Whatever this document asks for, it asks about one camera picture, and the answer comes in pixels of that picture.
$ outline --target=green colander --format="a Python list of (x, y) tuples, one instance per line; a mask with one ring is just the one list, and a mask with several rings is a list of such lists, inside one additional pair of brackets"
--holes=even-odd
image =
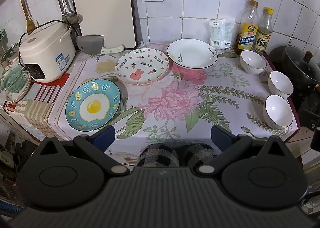
[(1, 90), (7, 90), (11, 93), (21, 91), (25, 84), (21, 67), (15, 67), (2, 81)]

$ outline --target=wooden spatula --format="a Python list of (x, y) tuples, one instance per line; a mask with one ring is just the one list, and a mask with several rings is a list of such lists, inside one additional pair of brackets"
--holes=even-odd
[(31, 21), (30, 18), (29, 18), (27, 7), (26, 7), (26, 3), (24, 2), (24, 0), (20, 0), (20, 1), (21, 1), (21, 5), (22, 5), (22, 8), (23, 8), (24, 15), (25, 15), (26, 20), (27, 20), (27, 32), (28, 32), (28, 35), (29, 35), (36, 28), (36, 26), (35, 26), (35, 23), (33, 21)]

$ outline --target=white cutting board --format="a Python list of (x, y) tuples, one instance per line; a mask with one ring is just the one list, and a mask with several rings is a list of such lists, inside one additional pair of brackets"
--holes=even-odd
[(137, 48), (132, 0), (73, 0), (75, 11), (83, 17), (82, 35), (104, 35), (104, 46)]

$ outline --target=fried egg print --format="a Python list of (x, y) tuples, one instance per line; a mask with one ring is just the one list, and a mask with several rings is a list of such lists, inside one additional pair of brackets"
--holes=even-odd
[(83, 120), (102, 120), (110, 109), (108, 97), (102, 93), (92, 94), (86, 97), (80, 105), (79, 113)]

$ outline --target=plastic bag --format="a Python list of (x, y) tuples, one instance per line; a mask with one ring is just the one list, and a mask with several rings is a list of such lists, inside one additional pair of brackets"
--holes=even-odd
[(229, 50), (235, 19), (215, 19), (209, 22), (209, 26), (211, 31), (210, 45), (215, 49)]

